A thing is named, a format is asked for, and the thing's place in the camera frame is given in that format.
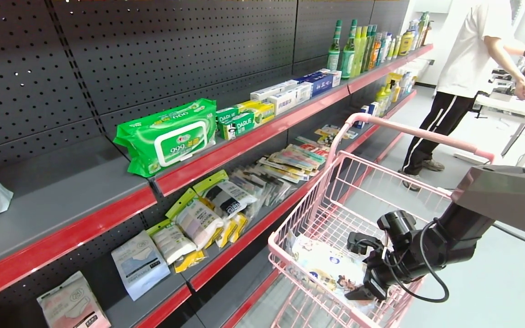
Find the white t-shirt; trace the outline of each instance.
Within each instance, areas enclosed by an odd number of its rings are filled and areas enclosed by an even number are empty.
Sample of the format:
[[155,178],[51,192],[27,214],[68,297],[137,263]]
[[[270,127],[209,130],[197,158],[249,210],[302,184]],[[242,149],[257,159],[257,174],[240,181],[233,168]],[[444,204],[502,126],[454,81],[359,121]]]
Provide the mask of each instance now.
[[457,35],[437,90],[473,98],[492,67],[484,37],[513,39],[512,7],[508,0],[479,0],[468,12]]

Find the person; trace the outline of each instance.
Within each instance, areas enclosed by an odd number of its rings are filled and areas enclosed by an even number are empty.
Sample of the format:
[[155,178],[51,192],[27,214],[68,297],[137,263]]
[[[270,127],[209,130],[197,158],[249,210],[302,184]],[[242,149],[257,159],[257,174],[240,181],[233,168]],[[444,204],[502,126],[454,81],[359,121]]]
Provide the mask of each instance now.
[[[465,21],[440,73],[437,93],[421,129],[449,135],[475,103],[475,96],[493,69],[493,58],[516,81],[515,95],[525,99],[525,76],[511,56],[525,56],[525,45],[513,37],[512,7],[508,0],[478,0]],[[443,164],[433,159],[438,143],[414,137],[408,147],[401,174],[419,179],[423,168],[440,172]],[[420,187],[408,181],[413,191]]]

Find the green wet wipes package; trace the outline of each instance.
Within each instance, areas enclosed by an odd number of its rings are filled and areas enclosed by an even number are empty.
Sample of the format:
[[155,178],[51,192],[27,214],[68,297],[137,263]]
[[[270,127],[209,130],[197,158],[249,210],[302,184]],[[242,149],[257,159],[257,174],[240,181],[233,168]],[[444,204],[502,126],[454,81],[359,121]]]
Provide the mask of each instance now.
[[130,173],[150,177],[214,144],[215,116],[216,101],[198,99],[119,124],[113,143],[127,147]]

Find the hand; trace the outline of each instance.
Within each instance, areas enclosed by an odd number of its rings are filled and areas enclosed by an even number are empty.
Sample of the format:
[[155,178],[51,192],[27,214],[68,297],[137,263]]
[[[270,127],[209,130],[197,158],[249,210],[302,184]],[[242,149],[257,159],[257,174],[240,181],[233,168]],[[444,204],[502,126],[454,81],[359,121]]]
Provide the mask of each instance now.
[[516,91],[514,91],[514,95],[521,100],[525,100],[525,77],[516,82]]

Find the shopping cart handle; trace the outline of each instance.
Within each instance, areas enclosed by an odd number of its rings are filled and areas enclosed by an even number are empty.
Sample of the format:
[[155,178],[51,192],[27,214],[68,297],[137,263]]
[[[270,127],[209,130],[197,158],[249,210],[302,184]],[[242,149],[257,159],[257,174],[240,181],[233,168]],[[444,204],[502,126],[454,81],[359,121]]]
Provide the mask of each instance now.
[[420,137],[420,138],[423,138],[423,139],[431,140],[431,141],[434,141],[434,142],[439,143],[439,144],[444,144],[444,145],[448,145],[448,146],[451,146],[451,147],[455,147],[455,148],[461,149],[463,151],[471,152],[474,155],[486,158],[487,160],[489,160],[489,162],[491,164],[493,164],[498,158],[500,158],[500,156],[498,156],[498,155],[496,155],[496,154],[494,154],[492,152],[488,152],[488,151],[484,151],[484,150],[478,149],[477,146],[473,145],[472,143],[471,144],[470,143],[466,143],[464,141],[461,141],[461,140],[458,140],[458,139],[454,139],[454,138],[448,137],[446,135],[442,135],[442,134],[439,134],[439,133],[434,133],[434,132],[427,131],[427,130],[420,129],[420,128],[410,127],[410,126],[404,125],[402,123],[391,122],[391,121],[385,120],[383,118],[375,118],[374,116],[372,116],[370,114],[366,114],[366,113],[352,114],[352,116],[350,116],[348,118],[348,120],[346,120],[346,125],[352,126],[354,124],[354,122],[356,122],[356,121],[362,121],[362,122],[377,124],[377,125],[380,125],[380,126],[383,126],[383,127],[395,129],[396,131],[400,131],[400,132],[403,132],[403,133],[414,135],[416,137]]

